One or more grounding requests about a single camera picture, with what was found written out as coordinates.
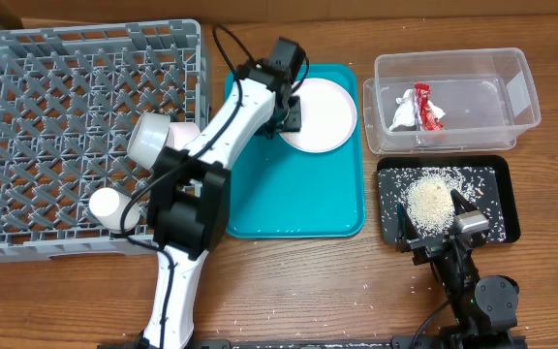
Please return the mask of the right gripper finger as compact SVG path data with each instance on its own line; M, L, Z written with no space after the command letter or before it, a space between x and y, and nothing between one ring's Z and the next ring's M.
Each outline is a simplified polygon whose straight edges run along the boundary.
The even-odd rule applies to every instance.
M410 245L413 242L420 241L420 236L408 215L406 208L402 204L396 206L397 214L397 236L395 242L397 245Z
M465 199L460 192L456 189L450 191L451 200L454 207L454 215L460 216L466 213L473 213L478 211L478 208Z

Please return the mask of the large white plate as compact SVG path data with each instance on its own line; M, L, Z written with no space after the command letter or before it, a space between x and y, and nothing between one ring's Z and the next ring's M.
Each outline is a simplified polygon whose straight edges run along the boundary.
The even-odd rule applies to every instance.
M281 133L292 147L324 153L345 143L357 126L357 107L352 96L328 79L306 79L295 94L300 99L301 127Z

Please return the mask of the red snack wrapper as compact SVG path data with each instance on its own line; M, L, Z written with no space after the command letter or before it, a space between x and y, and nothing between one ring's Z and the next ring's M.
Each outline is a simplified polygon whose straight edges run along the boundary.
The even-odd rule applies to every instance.
M441 119L445 112L435 106L429 99L430 86L425 83L416 82L414 85L415 102L417 104L418 120L424 131L441 131L444 124Z

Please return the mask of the white tissue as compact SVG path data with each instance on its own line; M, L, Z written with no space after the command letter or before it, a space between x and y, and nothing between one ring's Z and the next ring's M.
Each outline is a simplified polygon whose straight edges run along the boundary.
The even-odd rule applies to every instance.
M416 129L415 95L413 89L407 89L401 97L395 99L397 108L389 126L391 132L414 131Z

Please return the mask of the small white plate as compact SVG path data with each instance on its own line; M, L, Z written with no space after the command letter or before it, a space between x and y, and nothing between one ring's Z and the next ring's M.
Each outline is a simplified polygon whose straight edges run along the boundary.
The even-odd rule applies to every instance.
M165 146L176 150L182 149L200 133L200 128L194 122L171 122Z

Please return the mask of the grey bowl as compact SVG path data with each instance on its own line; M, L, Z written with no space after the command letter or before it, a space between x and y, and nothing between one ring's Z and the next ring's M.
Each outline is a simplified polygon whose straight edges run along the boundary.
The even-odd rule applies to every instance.
M164 147L171 119L167 115L145 112L131 134L127 155L141 167L150 170Z

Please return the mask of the white cup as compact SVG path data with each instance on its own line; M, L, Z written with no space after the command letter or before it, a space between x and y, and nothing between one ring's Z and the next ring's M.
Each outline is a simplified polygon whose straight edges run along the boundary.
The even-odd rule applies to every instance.
M112 233L121 233L120 219L124 208L131 200L131 197L115 189L101 188L91 195L89 209L101 225ZM140 207L138 204L133 204L125 218L124 232L134 229L139 221Z

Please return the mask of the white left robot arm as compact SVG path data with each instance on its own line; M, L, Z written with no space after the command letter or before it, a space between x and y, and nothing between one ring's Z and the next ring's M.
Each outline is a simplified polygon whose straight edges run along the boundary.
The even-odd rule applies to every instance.
M305 50L278 39L269 57L235 69L231 96L198 136L157 154L147 223L159 269L142 347L184 348L190 341L202 264L229 220L233 165L253 137L300 130L295 90L304 82L298 73L307 69Z

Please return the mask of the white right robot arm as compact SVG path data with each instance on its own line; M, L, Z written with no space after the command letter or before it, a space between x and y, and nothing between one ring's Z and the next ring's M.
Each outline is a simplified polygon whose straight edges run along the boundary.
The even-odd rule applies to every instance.
M514 336L519 286L504 275L481 277L472 252L484 246L489 220L459 192L450 197L455 216L449 230L437 237L419 236L406 208L396 207L396 250L412 252L413 263L428 264L444 288L447 299L439 305L412 337L395 336L395 348L491 348L520 349L523 336Z

